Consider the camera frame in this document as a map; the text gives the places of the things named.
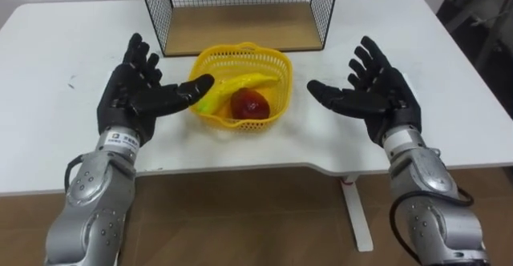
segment black cable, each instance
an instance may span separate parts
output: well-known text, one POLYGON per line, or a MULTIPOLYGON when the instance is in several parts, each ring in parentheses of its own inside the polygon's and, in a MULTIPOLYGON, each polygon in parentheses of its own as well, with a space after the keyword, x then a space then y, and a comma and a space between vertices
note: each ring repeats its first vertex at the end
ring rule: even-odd
POLYGON ((74 166, 76 166, 79 163, 81 163, 82 162, 82 158, 83 158, 83 155, 78 155, 76 158, 74 158, 73 160, 71 160, 71 162, 69 162, 67 164, 66 171, 64 172, 64 191, 67 192, 67 189, 70 187, 71 169, 73 169, 74 166))
POLYGON ((412 191, 412 192, 400 195, 392 203, 392 206, 390 207, 390 212, 389 212, 390 227, 392 228, 392 233, 394 234, 395 239, 397 239, 397 241, 400 243, 402 248, 404 248, 404 250, 408 254, 410 254, 411 258, 413 258, 415 261, 417 261, 417 263, 420 264, 420 259, 418 258, 417 253, 415 253, 415 251, 412 248, 410 248, 410 246, 408 246, 408 244, 402 238, 401 233, 399 233, 399 230, 398 230, 397 222, 395 220, 395 213, 398 210, 399 205, 401 205, 402 202, 404 202, 405 200, 407 200, 409 198, 419 197, 419 196, 435 198, 435 199, 442 200, 449 204, 453 204, 454 206, 459 206, 459 207, 470 207, 474 204, 474 197, 472 197, 472 195, 470 195, 468 192, 466 192, 462 188, 458 187, 458 193, 461 194, 463 197, 465 197, 467 200, 460 200, 460 199, 452 198, 452 197, 449 197, 449 196, 446 196, 443 194, 438 194, 438 193, 434 193, 434 192, 430 192, 430 191, 412 191))

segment basket handle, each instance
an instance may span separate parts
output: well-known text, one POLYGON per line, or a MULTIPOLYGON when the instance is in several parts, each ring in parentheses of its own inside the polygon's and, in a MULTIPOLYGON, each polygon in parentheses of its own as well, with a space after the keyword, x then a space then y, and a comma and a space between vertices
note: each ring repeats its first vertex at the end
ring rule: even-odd
POLYGON ((242 50, 258 50, 258 49, 260 49, 259 46, 257 46, 256 44, 254 44, 252 42, 243 42, 243 43, 238 44, 237 47, 242 50))

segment white table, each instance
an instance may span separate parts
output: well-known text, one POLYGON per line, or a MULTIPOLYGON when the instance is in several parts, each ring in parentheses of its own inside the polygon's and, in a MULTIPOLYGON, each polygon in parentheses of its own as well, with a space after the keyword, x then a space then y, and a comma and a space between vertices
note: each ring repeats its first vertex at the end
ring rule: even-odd
MULTIPOLYGON (((0 30, 2 195, 63 190, 67 163, 97 142, 99 97, 134 32, 159 49, 143 1, 30 4, 13 13, 0 30)), ((216 132, 190 112, 161 118, 139 152, 139 174, 309 166, 352 182, 385 172, 386 155, 364 123, 327 111, 305 89, 314 78, 347 87, 364 34, 408 74, 424 139, 449 168, 513 164, 513 122, 424 0, 337 0, 326 48, 288 54, 292 102, 270 131, 216 132)), ((194 60, 163 59, 163 83, 186 80, 194 60)), ((357 246, 370 251, 356 185, 343 189, 357 246)))

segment wooden base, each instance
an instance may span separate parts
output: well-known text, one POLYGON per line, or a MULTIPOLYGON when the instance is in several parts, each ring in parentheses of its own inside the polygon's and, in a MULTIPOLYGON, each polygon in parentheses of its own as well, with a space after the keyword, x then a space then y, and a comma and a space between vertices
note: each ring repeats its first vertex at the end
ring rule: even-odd
POLYGON ((254 42, 278 50, 320 50, 307 2, 175 8, 165 55, 199 54, 220 44, 254 42))

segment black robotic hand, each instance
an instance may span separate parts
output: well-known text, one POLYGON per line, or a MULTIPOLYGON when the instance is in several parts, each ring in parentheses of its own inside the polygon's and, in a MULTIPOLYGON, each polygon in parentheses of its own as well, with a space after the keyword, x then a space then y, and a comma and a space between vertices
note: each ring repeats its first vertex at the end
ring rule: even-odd
POLYGON ((349 61, 356 73, 348 77, 354 90, 312 80, 307 85, 310 94, 338 114, 364 119, 370 139, 380 146, 383 135, 393 127, 411 125, 421 131, 421 109, 402 74, 372 39, 365 36, 361 44, 354 53, 362 62, 349 61))
POLYGON ((213 85, 211 75, 201 75, 180 85, 161 86, 162 72, 156 68, 159 56, 150 54, 147 59, 149 50, 143 38, 133 34, 96 110, 100 134, 108 127, 128 127, 139 134, 142 146, 153 136, 157 117, 187 109, 213 85))

